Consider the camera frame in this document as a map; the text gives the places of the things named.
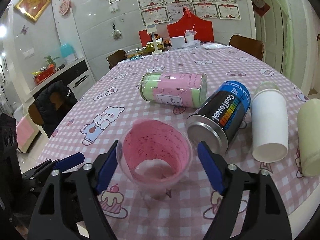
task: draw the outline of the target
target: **screw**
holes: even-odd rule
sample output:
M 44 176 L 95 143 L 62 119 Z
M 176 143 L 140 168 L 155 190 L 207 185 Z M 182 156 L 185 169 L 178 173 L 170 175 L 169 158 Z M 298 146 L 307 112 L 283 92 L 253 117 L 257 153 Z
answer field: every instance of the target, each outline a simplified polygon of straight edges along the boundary
M 235 171 L 238 167 L 234 164 L 229 164 L 228 165 L 228 169 L 231 170 L 231 171 Z
M 57 176 L 59 173 L 60 173 L 59 170 L 53 170 L 53 171 L 51 171 L 51 175 L 52 175 L 52 176 Z
M 269 175 L 269 171 L 267 171 L 267 170 L 261 170 L 261 174 L 262 174 L 263 176 L 268 176 L 268 175 Z
M 85 165 L 83 165 L 83 169 L 85 171 L 91 170 L 92 169 L 92 164 L 91 163 L 86 163 Z

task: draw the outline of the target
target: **blue gripper pad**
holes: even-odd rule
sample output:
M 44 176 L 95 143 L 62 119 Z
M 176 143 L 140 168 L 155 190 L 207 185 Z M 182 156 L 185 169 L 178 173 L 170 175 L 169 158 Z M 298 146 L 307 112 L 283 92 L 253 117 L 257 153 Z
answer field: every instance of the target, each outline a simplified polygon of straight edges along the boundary
M 75 153 L 67 158 L 58 161 L 53 169 L 59 170 L 60 172 L 64 172 L 83 162 L 84 155 L 82 153 Z
M 114 147 L 98 174 L 96 191 L 99 195 L 109 186 L 117 165 L 116 147 Z
M 208 176 L 212 188 L 218 191 L 220 195 L 222 195 L 226 190 L 222 183 L 222 173 L 202 142 L 198 144 L 198 157 L 201 161 L 205 173 Z

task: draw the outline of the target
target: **pink and white tablecloth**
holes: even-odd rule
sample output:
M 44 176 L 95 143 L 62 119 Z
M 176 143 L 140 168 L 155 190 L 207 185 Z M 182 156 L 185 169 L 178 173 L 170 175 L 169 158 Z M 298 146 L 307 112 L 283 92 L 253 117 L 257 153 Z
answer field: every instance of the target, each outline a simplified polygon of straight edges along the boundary
M 319 184 L 319 178 L 301 174 L 296 125 L 297 113 L 308 100 L 279 72 L 255 57 L 235 48 L 205 50 L 201 48 L 170 51 L 141 60 L 122 62 L 99 80 L 51 136 L 39 157 L 62 159 L 77 152 L 85 163 L 109 150 L 115 140 L 140 118 L 170 122 L 184 130 L 185 120 L 194 109 L 144 101 L 139 81 L 146 72 L 205 73 L 210 96 L 223 82 L 237 80 L 253 94 L 263 81 L 273 81 L 287 99 L 289 116 L 289 153 L 276 163 L 260 163 L 252 157 L 251 115 L 247 114 L 225 160 L 243 171 L 267 169 L 281 194 L 288 214 L 298 208 Z M 103 113 L 109 125 L 95 128 L 95 117 Z M 248 192 L 243 195 L 233 235 L 240 232 L 247 206 Z M 161 200 L 141 196 L 119 168 L 106 191 L 99 196 L 102 209 L 118 239 L 202 239 L 209 228 L 221 196 L 212 190 L 197 157 L 184 178 L 168 189 Z

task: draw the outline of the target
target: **black jacket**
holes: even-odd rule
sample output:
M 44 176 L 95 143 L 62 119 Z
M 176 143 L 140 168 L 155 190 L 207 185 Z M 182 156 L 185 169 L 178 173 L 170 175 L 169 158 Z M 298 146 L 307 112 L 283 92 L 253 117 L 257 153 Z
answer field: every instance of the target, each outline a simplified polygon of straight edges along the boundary
M 62 81 L 57 81 L 44 89 L 34 101 L 40 115 L 44 121 L 42 128 L 50 137 L 64 116 L 68 113 L 65 108 L 55 110 L 55 105 L 50 101 L 50 95 L 58 92 L 65 99 L 64 104 L 71 109 L 77 102 L 77 99 L 70 88 L 65 86 Z

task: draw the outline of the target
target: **black and blue can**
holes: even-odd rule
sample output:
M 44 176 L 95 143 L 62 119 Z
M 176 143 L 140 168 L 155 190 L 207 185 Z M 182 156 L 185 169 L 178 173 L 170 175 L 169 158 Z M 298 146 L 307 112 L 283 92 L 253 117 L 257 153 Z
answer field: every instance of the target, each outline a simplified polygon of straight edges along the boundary
M 205 141 L 213 153 L 227 151 L 251 103 L 250 93 L 238 81 L 226 81 L 186 121 L 190 140 Z

